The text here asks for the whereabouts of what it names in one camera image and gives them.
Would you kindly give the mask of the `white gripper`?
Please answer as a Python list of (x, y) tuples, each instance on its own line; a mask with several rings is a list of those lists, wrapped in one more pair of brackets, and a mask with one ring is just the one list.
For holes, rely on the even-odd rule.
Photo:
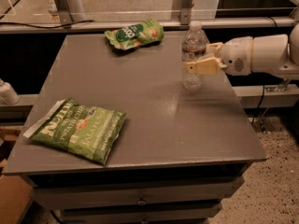
[(231, 76), (247, 76), (251, 73), (251, 36), (238, 37), (226, 43), (217, 42), (206, 45), (206, 53), (218, 55), (221, 59), (209, 57), (195, 62), (186, 62), (185, 69), (189, 74), (216, 75), (221, 69)]

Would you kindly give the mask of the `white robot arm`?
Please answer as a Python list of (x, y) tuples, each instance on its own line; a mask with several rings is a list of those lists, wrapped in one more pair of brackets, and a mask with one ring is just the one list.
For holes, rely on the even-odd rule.
[(299, 24), (290, 35), (237, 37), (226, 43), (212, 43), (207, 55), (194, 62), (185, 62), (191, 75), (216, 75), (220, 70), (231, 76), (266, 73), (274, 77), (299, 79)]

